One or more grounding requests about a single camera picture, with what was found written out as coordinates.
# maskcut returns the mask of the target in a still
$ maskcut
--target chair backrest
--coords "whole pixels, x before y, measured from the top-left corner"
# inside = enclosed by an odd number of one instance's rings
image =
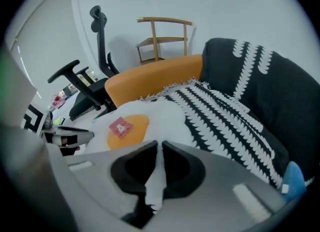
[[[191,21],[177,19],[177,18],[167,18],[167,17],[139,17],[137,18],[137,22],[151,22],[151,30],[152,30],[152,39],[153,39],[153,48],[155,54],[155,60],[159,59],[158,55],[158,42],[156,37],[156,27],[155,22],[170,22],[170,23],[179,23],[183,24],[183,55],[187,55],[187,25],[194,26],[195,24]]]
[[[98,32],[96,36],[97,45],[98,45],[98,62],[99,68],[101,71],[108,77],[111,78],[115,75],[110,69],[109,64],[106,59],[106,47],[105,47],[105,15],[103,12],[99,15],[98,21]]]

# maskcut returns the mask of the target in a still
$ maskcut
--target wooden chair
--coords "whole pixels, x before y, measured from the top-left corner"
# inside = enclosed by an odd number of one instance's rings
[[[194,26],[195,24],[191,21],[176,19],[176,18],[166,18],[166,17],[139,17],[137,18],[137,22],[151,22],[151,29],[152,29],[152,37],[147,38],[146,40],[142,41],[141,43],[137,44],[136,47],[138,49],[140,63],[142,65],[148,64],[151,62],[157,62],[158,60],[164,60],[164,58],[159,57],[158,54],[158,46],[157,44],[162,43],[170,43],[170,42],[184,42],[184,56],[187,55],[187,25]],[[179,23],[183,24],[183,37],[175,37],[175,36],[165,36],[165,37],[157,37],[156,36],[156,28],[155,22],[171,22],[171,23]],[[154,49],[154,56],[155,58],[150,58],[146,60],[142,60],[140,47],[153,45]]]

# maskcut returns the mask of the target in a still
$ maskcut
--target black cushion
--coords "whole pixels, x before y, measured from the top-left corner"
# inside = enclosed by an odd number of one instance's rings
[[[93,91],[94,94],[97,94],[100,98],[106,99],[108,94],[105,90],[105,82],[107,78],[100,79],[95,83],[89,85],[89,89]],[[70,109],[69,116],[70,118],[75,118],[81,115],[83,112],[87,111],[94,106],[94,103],[87,98],[82,92],[79,92],[77,95],[73,107]]]

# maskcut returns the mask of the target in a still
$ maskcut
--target pink card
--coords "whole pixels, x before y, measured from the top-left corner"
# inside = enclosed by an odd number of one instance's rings
[[[125,136],[133,127],[133,124],[126,122],[121,116],[109,126],[119,138]]]

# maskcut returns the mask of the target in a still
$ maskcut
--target black office chair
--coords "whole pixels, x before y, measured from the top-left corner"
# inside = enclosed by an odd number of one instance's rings
[[[98,63],[100,70],[108,77],[111,78],[119,71],[111,60],[111,53],[107,54],[106,59],[106,48],[105,48],[105,26],[107,23],[107,17],[101,12],[99,5],[94,6],[90,10],[90,15],[93,18],[91,23],[91,30],[97,33],[96,40],[98,45]]]
[[[65,76],[80,91],[69,113],[71,120],[72,118],[79,116],[92,106],[96,110],[100,110],[102,105],[105,105],[107,108],[111,106],[107,98],[108,94],[104,90],[105,82],[107,79],[103,78],[87,87],[73,72],[73,68],[78,64],[80,64],[79,60],[70,62],[69,64],[59,69],[47,80],[48,83],[51,84],[58,77]]]
[[[111,78],[114,75],[119,74],[119,71],[111,61],[110,52],[106,59],[105,25],[107,23],[107,17],[101,12],[101,8],[98,5],[94,6],[90,10],[90,15],[94,19],[91,24],[91,29],[93,32],[97,33],[99,67],[108,78]],[[48,79],[48,83],[52,83],[58,77],[65,76],[80,91],[75,99],[73,107],[70,109],[70,119],[72,121],[75,120],[92,107],[96,110],[100,110],[100,106],[105,105],[107,109],[105,113],[115,110],[116,106],[113,104],[105,90],[105,82],[107,81],[107,78],[94,82],[86,73],[86,70],[89,67],[85,67],[79,72],[74,73],[73,68],[79,63],[80,62],[78,60],[70,62]],[[82,75],[90,85],[87,87],[77,75]]]

